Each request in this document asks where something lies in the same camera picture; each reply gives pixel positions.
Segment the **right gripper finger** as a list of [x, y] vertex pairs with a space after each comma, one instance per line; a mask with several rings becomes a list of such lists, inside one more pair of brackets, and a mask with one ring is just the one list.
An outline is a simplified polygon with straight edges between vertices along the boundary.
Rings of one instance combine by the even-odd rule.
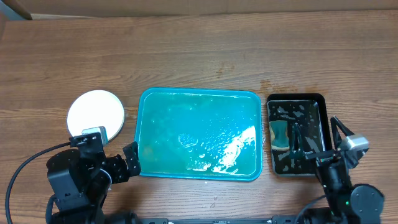
[[354, 135], [354, 132], [348, 129], [336, 116], [330, 119], [330, 124], [335, 149], [337, 149], [343, 141], [340, 133], [343, 133], [345, 137]]
[[292, 125], [291, 143], [289, 147], [289, 157], [291, 159], [301, 160], [304, 158], [303, 142], [300, 126], [298, 123]]

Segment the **teal yellow sponge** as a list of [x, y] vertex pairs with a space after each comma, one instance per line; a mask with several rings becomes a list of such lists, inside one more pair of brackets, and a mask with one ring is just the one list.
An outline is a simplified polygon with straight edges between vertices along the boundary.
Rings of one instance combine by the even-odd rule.
[[289, 149], [287, 125], [288, 122], [283, 120], [271, 121], [269, 123], [271, 135], [271, 149], [283, 151]]

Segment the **white plate with sauce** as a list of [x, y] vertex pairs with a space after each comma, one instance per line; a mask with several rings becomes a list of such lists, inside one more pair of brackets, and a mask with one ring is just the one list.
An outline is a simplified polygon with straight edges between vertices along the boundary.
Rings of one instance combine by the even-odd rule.
[[109, 141], [124, 126], [125, 112], [121, 100], [106, 90], [91, 90], [79, 96], [67, 114], [67, 128], [72, 136], [86, 129], [104, 127]]

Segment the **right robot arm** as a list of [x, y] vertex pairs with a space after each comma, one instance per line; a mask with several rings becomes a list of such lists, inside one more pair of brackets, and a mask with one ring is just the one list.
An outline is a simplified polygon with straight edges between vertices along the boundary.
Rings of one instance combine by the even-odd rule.
[[309, 153], [304, 149], [300, 126], [292, 125], [290, 157], [314, 171], [324, 195], [312, 200], [298, 213], [294, 223], [380, 223], [384, 195], [375, 186], [352, 184], [349, 170], [369, 150], [369, 141], [355, 134], [337, 117], [330, 119], [334, 149]]

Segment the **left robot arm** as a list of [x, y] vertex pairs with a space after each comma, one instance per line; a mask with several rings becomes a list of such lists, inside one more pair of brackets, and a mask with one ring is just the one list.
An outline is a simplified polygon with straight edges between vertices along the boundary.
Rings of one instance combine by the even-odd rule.
[[106, 157], [99, 132], [70, 138], [71, 148], [47, 161], [50, 197], [47, 223], [140, 223], [133, 212], [105, 215], [102, 206], [113, 184], [127, 182], [141, 173], [138, 145], [132, 142], [119, 154]]

